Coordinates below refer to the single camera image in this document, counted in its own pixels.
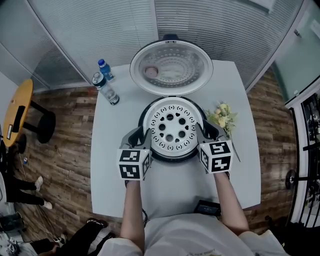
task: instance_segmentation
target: plastic water bottle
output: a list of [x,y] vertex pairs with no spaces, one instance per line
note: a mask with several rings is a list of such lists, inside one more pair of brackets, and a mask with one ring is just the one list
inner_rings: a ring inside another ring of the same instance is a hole
[[113,82],[116,78],[114,74],[111,72],[111,68],[108,65],[108,63],[105,62],[105,60],[102,58],[98,61],[100,72],[103,74],[103,76],[106,78],[108,82]]
[[108,83],[104,75],[100,72],[96,72],[92,78],[93,85],[102,95],[110,102],[111,105],[116,105],[120,97],[115,93],[114,89]]

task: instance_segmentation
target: round hole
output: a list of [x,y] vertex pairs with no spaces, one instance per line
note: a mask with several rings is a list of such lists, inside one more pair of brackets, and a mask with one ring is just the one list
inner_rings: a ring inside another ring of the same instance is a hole
[[179,131],[178,133],[180,138],[184,138],[186,136],[186,132],[184,130]]
[[160,125],[159,125],[159,130],[160,131],[164,131],[166,129],[166,125],[164,124],[164,123],[161,123]]
[[186,123],[186,120],[182,117],[179,119],[179,124],[184,125]]
[[171,134],[167,134],[167,135],[165,136],[165,139],[166,139],[167,142],[172,142],[173,139],[174,139],[174,137],[173,137]]
[[171,121],[172,119],[174,119],[174,115],[173,114],[167,114],[166,119]]

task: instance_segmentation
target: open lid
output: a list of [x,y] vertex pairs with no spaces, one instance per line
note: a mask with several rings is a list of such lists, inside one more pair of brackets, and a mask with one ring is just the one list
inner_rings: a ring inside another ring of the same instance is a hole
[[213,74],[208,54],[193,43],[167,34],[133,57],[130,75],[142,89],[156,95],[181,96],[203,87]]

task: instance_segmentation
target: blue bottle cap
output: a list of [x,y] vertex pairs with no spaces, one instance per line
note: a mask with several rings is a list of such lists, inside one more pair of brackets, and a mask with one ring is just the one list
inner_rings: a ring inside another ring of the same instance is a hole
[[102,66],[103,64],[105,64],[105,60],[103,58],[99,59],[98,64],[99,66]]

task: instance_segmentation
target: yellow round table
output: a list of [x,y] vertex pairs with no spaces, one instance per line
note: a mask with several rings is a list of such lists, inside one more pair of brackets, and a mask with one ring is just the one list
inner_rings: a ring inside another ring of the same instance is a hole
[[[56,116],[53,112],[46,110],[31,100],[33,90],[33,81],[31,79],[25,80],[16,89],[9,103],[3,127],[3,142],[7,147],[11,147],[17,141],[22,128],[35,132],[40,143],[47,143],[54,133]],[[37,127],[25,122],[30,106],[43,113]],[[26,139],[24,137],[22,142],[24,147],[25,143]]]

